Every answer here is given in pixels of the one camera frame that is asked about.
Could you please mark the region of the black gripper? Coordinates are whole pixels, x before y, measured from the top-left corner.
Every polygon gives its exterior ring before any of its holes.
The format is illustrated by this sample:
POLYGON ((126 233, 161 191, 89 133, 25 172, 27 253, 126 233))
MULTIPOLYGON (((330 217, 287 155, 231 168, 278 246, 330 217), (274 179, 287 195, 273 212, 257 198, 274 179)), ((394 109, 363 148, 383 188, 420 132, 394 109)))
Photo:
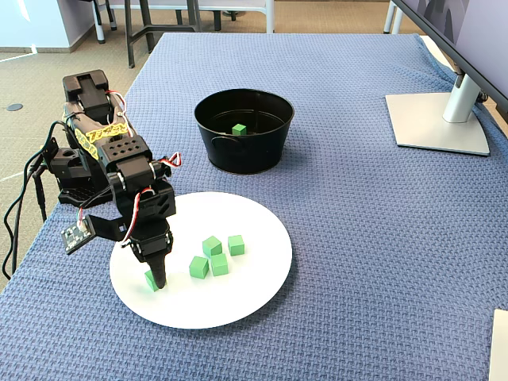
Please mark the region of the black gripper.
MULTIPOLYGON (((123 190, 117 180, 112 183, 114 202, 120 217, 112 221, 113 240, 122 241, 122 226, 129 226, 133 216, 135 193, 123 190)), ((150 267, 159 289, 166 285, 165 257, 172 249, 173 238, 167 218, 175 214, 175 193, 166 180, 157 180, 140 195, 137 218, 129 239, 135 257, 150 267)))

